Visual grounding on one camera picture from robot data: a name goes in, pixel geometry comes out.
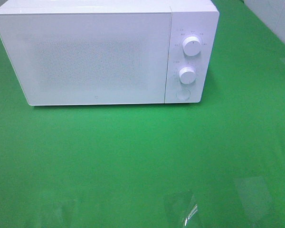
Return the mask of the round door release button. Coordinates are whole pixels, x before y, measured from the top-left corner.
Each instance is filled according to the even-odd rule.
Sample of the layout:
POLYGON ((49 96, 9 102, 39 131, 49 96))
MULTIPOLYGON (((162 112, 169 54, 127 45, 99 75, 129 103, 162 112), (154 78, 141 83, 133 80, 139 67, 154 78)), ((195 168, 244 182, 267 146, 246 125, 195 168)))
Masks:
POLYGON ((182 100, 182 101, 186 101, 190 98, 190 90, 188 89, 182 89, 180 91, 178 91, 176 93, 176 97, 179 99, 179 100, 182 100))

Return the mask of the white microwave knob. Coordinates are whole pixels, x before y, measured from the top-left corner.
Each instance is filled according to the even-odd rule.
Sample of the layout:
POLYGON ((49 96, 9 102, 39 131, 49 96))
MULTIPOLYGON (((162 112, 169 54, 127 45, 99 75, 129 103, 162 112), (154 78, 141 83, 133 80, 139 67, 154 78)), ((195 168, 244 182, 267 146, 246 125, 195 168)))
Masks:
POLYGON ((191 84, 196 79, 196 72, 192 67, 184 67, 179 71, 179 78, 182 84, 191 84))
POLYGON ((193 57, 201 51, 201 40, 195 35, 186 37, 182 42, 182 47, 185 55, 193 57))

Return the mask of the white microwave door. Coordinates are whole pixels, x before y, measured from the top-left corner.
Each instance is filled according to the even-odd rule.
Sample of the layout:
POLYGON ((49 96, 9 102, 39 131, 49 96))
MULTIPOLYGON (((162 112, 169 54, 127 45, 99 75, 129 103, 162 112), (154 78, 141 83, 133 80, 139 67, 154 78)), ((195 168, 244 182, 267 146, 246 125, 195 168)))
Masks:
POLYGON ((29 105, 163 103, 170 13, 0 14, 29 105))

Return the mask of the green table cloth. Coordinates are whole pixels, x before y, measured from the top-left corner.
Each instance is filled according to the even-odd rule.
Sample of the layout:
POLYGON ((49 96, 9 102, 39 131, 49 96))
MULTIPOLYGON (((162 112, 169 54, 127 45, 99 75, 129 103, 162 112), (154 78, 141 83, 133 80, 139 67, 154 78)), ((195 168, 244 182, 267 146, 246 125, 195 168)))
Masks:
POLYGON ((192 190, 203 228, 285 228, 285 45, 241 0, 220 12, 197 104, 26 102, 0 40, 0 228, 168 228, 192 190), (263 176, 253 225, 234 179, 263 176))

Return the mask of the white microwave oven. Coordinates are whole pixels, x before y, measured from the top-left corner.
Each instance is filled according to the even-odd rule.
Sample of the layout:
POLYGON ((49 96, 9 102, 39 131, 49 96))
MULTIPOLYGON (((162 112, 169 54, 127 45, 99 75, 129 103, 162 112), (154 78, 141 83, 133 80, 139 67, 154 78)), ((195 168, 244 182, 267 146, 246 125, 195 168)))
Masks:
POLYGON ((197 103, 210 0, 9 0, 0 39, 31 106, 197 103))

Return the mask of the clear tape patch centre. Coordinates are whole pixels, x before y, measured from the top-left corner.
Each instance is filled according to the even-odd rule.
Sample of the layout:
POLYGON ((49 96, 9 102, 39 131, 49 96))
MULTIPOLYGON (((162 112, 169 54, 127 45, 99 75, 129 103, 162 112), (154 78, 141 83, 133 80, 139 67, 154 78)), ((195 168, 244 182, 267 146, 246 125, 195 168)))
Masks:
POLYGON ((179 191, 164 197, 169 228, 202 228, 199 207, 192 190, 179 191))

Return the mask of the clear tape patch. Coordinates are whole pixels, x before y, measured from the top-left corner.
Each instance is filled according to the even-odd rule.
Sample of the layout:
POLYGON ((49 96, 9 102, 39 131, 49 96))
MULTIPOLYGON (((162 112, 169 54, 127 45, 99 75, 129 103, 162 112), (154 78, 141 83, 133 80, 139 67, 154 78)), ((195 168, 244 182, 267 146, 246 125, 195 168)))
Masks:
POLYGON ((164 197, 169 228, 202 228, 199 207, 192 190, 179 191, 164 197))
POLYGON ((235 178, 234 183, 248 220, 255 226, 273 212, 273 201, 263 176, 235 178))

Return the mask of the clear tape patch right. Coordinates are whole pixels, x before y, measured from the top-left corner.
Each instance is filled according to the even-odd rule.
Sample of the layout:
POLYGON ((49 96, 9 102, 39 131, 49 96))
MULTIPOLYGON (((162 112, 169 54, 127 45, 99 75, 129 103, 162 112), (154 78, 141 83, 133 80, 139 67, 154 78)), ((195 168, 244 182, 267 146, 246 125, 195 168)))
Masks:
POLYGON ((255 226, 273 212, 273 201, 263 176, 235 178, 234 183, 248 220, 255 226))

